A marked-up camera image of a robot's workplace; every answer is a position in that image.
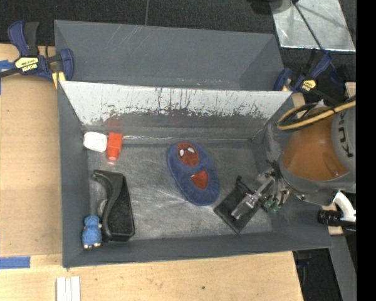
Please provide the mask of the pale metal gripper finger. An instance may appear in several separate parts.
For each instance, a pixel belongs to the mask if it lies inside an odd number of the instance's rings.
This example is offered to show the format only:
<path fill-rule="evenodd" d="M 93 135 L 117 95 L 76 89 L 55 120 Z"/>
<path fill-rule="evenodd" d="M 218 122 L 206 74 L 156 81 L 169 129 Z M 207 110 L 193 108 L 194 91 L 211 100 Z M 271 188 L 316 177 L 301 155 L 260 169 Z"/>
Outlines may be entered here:
<path fill-rule="evenodd" d="M 234 209 L 235 214 L 245 214 L 254 208 L 257 202 L 257 197 L 253 194 L 246 193 L 243 200 Z"/>
<path fill-rule="evenodd" d="M 258 201 L 253 199 L 243 199 L 231 212 L 231 216 L 239 220 L 247 214 L 253 215 L 259 209 Z"/>

